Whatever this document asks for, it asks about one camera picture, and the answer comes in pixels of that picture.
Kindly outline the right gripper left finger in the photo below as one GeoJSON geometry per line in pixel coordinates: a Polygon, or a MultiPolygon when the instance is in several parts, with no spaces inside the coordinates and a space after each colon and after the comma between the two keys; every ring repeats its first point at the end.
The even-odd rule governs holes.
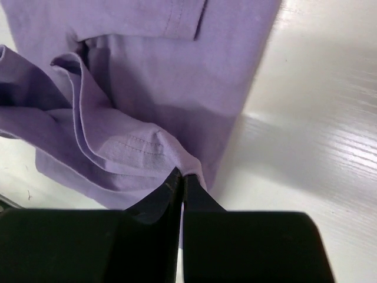
{"type": "Polygon", "coordinates": [[[174,282],[181,173],[126,210],[26,209],[1,199],[2,282],[174,282]]]}

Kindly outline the purple t shirt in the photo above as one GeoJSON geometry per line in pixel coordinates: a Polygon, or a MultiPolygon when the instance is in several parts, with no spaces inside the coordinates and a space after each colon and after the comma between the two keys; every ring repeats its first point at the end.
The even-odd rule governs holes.
{"type": "Polygon", "coordinates": [[[1,136],[126,209],[178,169],[214,183],[279,1],[2,1],[1,136]]]}

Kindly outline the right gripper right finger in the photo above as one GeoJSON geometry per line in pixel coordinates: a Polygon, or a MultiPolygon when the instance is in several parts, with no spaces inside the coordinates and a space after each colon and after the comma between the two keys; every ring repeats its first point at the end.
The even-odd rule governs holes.
{"type": "Polygon", "coordinates": [[[184,179],[186,282],[333,282],[318,227],[303,212],[228,211],[184,179]]]}

